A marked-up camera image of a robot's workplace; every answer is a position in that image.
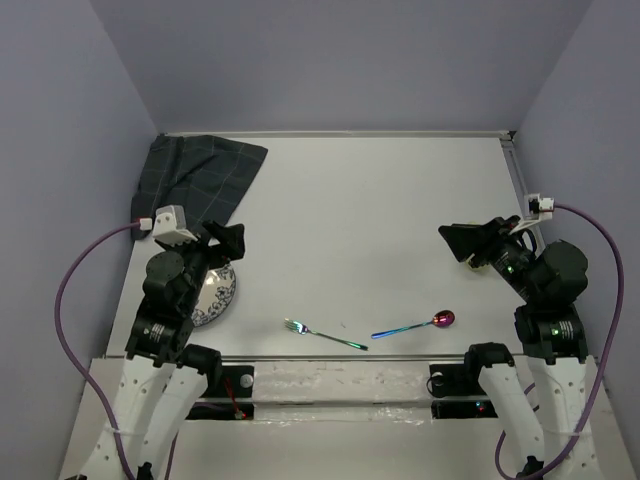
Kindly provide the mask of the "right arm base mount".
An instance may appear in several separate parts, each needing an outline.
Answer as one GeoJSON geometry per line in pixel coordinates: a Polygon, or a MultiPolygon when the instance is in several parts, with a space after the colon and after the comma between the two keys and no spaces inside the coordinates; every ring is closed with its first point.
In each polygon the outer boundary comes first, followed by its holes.
{"type": "Polygon", "coordinates": [[[426,388],[435,420],[497,418],[488,395],[469,379],[461,363],[431,364],[426,388]]]}

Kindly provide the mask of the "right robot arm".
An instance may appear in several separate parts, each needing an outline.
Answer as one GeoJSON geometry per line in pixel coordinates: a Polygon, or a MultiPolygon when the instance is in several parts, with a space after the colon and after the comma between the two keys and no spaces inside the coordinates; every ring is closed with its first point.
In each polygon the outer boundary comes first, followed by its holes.
{"type": "Polygon", "coordinates": [[[474,344],[460,368],[462,384],[484,391],[510,441],[517,475],[527,479],[601,479],[588,410],[589,358],[576,298],[586,289],[588,260],[563,240],[540,254],[526,247],[520,219],[484,225],[451,224],[438,232],[459,262],[491,266],[521,297],[515,329],[531,372],[538,405],[531,406],[508,348],[474,344]]]}

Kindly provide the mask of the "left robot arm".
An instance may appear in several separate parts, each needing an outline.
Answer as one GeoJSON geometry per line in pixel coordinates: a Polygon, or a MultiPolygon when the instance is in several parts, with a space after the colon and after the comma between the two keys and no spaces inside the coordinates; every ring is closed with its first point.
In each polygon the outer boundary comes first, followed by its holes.
{"type": "Polygon", "coordinates": [[[118,390],[101,401],[107,419],[80,479],[157,478],[196,400],[220,386],[220,352],[189,341],[192,314],[207,274],[243,258],[245,228],[203,227],[194,235],[167,214],[156,218],[161,250],[146,264],[118,390]]]}

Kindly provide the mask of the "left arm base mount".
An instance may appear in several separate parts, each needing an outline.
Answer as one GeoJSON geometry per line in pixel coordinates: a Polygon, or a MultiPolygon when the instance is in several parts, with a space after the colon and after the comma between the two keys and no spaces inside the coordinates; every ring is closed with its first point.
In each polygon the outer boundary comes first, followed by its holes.
{"type": "Polygon", "coordinates": [[[220,380],[208,386],[187,415],[188,420],[244,421],[254,418],[254,366],[224,365],[220,380]]]}

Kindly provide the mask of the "dark plaid cloth napkin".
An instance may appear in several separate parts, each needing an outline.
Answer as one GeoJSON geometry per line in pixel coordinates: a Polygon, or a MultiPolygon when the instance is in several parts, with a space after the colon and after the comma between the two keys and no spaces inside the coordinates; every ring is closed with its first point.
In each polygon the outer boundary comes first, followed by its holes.
{"type": "Polygon", "coordinates": [[[131,218],[153,217],[161,207],[179,205],[194,233],[205,222],[225,225],[267,154],[265,147],[213,135],[159,135],[132,197],[131,218]]]}

